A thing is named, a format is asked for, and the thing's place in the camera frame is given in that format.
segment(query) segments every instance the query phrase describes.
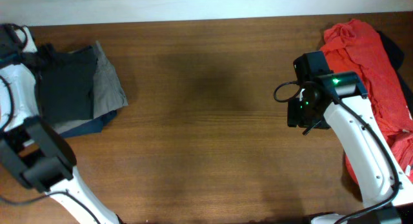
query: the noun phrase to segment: black cloth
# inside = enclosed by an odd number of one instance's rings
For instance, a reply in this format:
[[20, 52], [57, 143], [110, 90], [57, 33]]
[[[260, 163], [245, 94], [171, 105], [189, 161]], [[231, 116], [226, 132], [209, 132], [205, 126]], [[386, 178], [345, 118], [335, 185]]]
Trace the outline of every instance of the black cloth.
[[400, 49], [400, 47], [398, 47], [397, 44], [395, 44], [395, 42], [393, 42], [393, 40], [387, 37], [383, 32], [378, 31], [378, 33], [380, 35], [380, 39], [381, 39], [381, 42], [383, 43], [384, 49], [387, 53], [390, 64], [393, 66], [393, 69], [396, 71], [396, 74], [398, 75], [398, 79], [401, 85], [401, 90], [403, 91], [403, 94], [405, 95], [408, 110], [413, 115], [413, 92], [411, 91], [411, 89], [408, 87], [408, 85], [405, 83], [405, 81], [403, 80], [403, 78], [398, 72], [399, 68], [402, 66], [403, 61], [405, 59], [405, 54]]
[[100, 133], [102, 132], [103, 127], [109, 124], [109, 122], [113, 120], [116, 117], [116, 115], [117, 115], [116, 110], [110, 111], [109, 113], [103, 114], [102, 116], [97, 117], [82, 125], [79, 125], [78, 127], [75, 127], [71, 130], [63, 132], [60, 134], [60, 136], [76, 137], [76, 136], [82, 136], [86, 134]]
[[93, 75], [97, 67], [93, 48], [66, 54], [56, 52], [52, 45], [43, 45], [37, 56], [43, 62], [34, 69], [43, 119], [50, 124], [93, 119]]

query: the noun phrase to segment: garment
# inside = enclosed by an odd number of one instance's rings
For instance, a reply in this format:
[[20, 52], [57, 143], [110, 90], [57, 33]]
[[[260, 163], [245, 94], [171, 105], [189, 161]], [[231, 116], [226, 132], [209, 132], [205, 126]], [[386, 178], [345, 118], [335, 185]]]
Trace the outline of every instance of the garment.
[[[93, 76], [94, 118], [97, 118], [110, 111], [127, 106], [128, 101], [117, 77], [115, 67], [106, 58], [100, 43], [96, 41], [92, 48], [97, 57], [97, 68]], [[53, 129], [57, 133], [63, 133], [91, 120], [64, 121], [54, 124]]]
[[410, 114], [413, 114], [413, 92], [407, 86], [404, 79], [401, 77], [399, 72], [399, 68], [403, 64], [405, 59], [405, 54], [403, 51], [393, 42], [389, 37], [387, 37], [383, 32], [378, 31], [380, 35], [381, 42], [383, 43], [383, 47], [388, 56], [388, 60], [390, 60], [390, 64], [392, 65], [393, 69], [396, 70], [396, 74], [398, 75], [398, 79], [401, 85], [401, 90], [405, 95], [405, 99], [407, 102], [408, 109], [410, 110]]
[[63, 132], [60, 134], [62, 137], [76, 137], [82, 136], [86, 134], [94, 134], [102, 132], [104, 126], [109, 124], [111, 120], [113, 120], [117, 115], [117, 111], [113, 110], [107, 114], [103, 114], [102, 116], [95, 118], [87, 123], [84, 123], [78, 127], [75, 127], [71, 130]]
[[[324, 40], [321, 50], [330, 69], [355, 71], [366, 86], [374, 117], [401, 168], [413, 164], [413, 121], [379, 34], [353, 19], [326, 30]], [[356, 181], [348, 160], [346, 165]]]
[[93, 48], [79, 54], [58, 53], [52, 45], [39, 47], [37, 55], [46, 61], [37, 68], [38, 102], [42, 118], [49, 124], [93, 118], [93, 76], [96, 56]]

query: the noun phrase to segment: white wall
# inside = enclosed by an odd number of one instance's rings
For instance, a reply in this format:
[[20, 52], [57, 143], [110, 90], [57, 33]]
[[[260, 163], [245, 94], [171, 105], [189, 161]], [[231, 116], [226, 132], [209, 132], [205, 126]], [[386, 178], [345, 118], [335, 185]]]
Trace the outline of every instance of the white wall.
[[413, 0], [0, 0], [0, 22], [65, 25], [413, 10]]

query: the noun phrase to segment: red fabric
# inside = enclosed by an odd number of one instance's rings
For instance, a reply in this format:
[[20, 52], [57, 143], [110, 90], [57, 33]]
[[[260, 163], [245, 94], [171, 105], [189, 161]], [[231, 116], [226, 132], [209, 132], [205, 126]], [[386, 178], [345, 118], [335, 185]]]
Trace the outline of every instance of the red fabric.
[[[413, 121], [396, 72], [379, 34], [367, 23], [351, 20], [324, 32], [321, 47], [334, 72], [355, 71], [368, 90], [374, 117], [393, 155], [404, 170], [413, 164]], [[346, 158], [350, 175], [357, 182]]]

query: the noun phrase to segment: blue cloth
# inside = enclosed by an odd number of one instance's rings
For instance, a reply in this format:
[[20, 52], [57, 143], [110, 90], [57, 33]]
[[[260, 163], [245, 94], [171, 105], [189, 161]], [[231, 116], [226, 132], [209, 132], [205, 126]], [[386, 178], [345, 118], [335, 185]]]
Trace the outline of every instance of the blue cloth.
[[60, 134], [62, 137], [76, 137], [82, 136], [86, 134], [94, 134], [102, 132], [104, 126], [109, 124], [111, 120], [113, 120], [117, 115], [117, 111], [113, 110], [107, 114], [103, 114], [100, 117], [97, 117], [89, 122], [86, 122], [78, 127], [70, 129], [66, 132]]

